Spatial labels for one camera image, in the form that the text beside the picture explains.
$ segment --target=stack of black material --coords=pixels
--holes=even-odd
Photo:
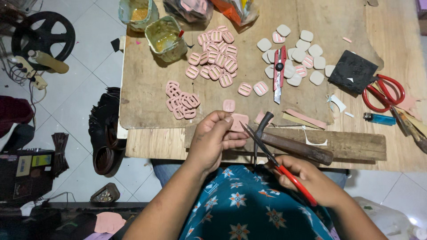
[[[119,104],[120,88],[107,88],[89,115],[94,169],[100,175],[110,173],[126,147],[126,139],[117,139]]]

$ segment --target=left hand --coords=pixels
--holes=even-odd
[[[246,132],[230,132],[233,125],[231,114],[213,111],[196,128],[186,162],[194,164],[206,175],[215,171],[221,163],[222,151],[243,147],[249,135]]]

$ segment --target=wooden hammer handle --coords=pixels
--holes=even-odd
[[[298,154],[326,166],[329,166],[333,161],[333,153],[331,151],[300,143],[292,139],[263,132],[261,140],[269,146],[285,152]]]

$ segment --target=wooden plank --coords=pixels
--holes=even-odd
[[[185,128],[184,147],[189,148],[193,139],[196,125],[188,125]],[[333,152],[334,161],[337,159],[350,160],[368,160],[368,161],[386,161],[387,147],[386,138],[381,134],[368,134],[356,132],[333,132],[321,130],[305,130],[307,138],[311,143],[323,143],[328,140],[327,146],[316,146],[321,149]],[[305,143],[305,135],[302,129],[285,129],[267,127],[264,132],[271,133],[277,136],[289,138],[301,143]],[[267,146],[267,148],[275,154],[286,154],[276,148]],[[238,148],[237,152],[253,152],[254,142],[248,139],[246,145]]]
[[[164,8],[161,7],[162,1],[155,2],[159,7],[160,16],[165,16]],[[327,64],[335,64],[342,52],[349,49],[377,63],[380,67],[383,65],[368,41],[363,22],[364,6],[361,0],[265,0],[259,5],[260,16],[249,28],[234,27],[229,19],[217,11],[214,11],[207,27],[185,24],[182,26],[186,31],[184,34],[186,42],[189,45],[195,44],[188,50],[186,57],[193,51],[202,52],[196,37],[206,29],[226,25],[235,36],[233,44],[239,48],[237,56],[239,69],[237,77],[234,78],[234,84],[228,88],[222,88],[218,81],[204,79],[201,76],[195,80],[189,79],[184,75],[189,65],[186,57],[171,64],[164,63],[151,53],[144,34],[128,30],[120,104],[122,126],[126,129],[185,127],[187,124],[199,122],[213,110],[221,109],[225,99],[236,100],[237,112],[248,115],[251,120],[255,119],[262,108],[275,114],[291,108],[332,124],[331,112],[323,99],[335,87],[329,86],[327,81],[320,86],[309,82],[308,77],[314,69],[309,70],[309,75],[299,87],[283,85],[280,105],[272,100],[272,80],[268,79],[264,73],[267,64],[261,59],[262,52],[256,47],[256,43],[264,37],[271,40],[272,33],[282,23],[292,30],[286,38],[287,49],[295,47],[299,33],[307,29],[314,33],[312,44],[319,44],[323,48],[323,56]],[[271,14],[272,12],[286,14],[280,14],[280,21],[278,21],[277,15]],[[351,38],[354,43],[349,45],[341,39],[343,36]],[[273,44],[272,49],[277,49],[281,45]],[[165,102],[168,97],[164,89],[169,79],[178,81],[181,84],[181,90],[198,94],[202,103],[195,119],[177,121],[167,110]],[[249,97],[243,97],[238,94],[237,88],[240,83],[247,82],[254,85],[260,80],[266,82],[271,88],[266,95],[259,97],[253,93]],[[295,126],[295,123],[282,118],[275,118],[273,123],[278,126]]]

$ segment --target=scissors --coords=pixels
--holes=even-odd
[[[277,163],[276,159],[274,158],[274,155],[267,149],[266,145],[261,141],[261,139],[255,134],[255,132],[246,125],[246,127],[243,125],[242,122],[240,122],[243,129],[251,136],[251,138],[254,140],[254,142],[260,147],[260,149],[267,155],[267,158],[269,161],[272,161],[274,163],[274,168],[281,173],[282,175],[285,175],[291,182],[295,185],[296,188],[307,198],[308,202],[313,206],[317,206],[316,200],[313,198],[313,196],[307,191],[307,189],[295,178],[295,176],[288,171],[284,166],[279,165]]]

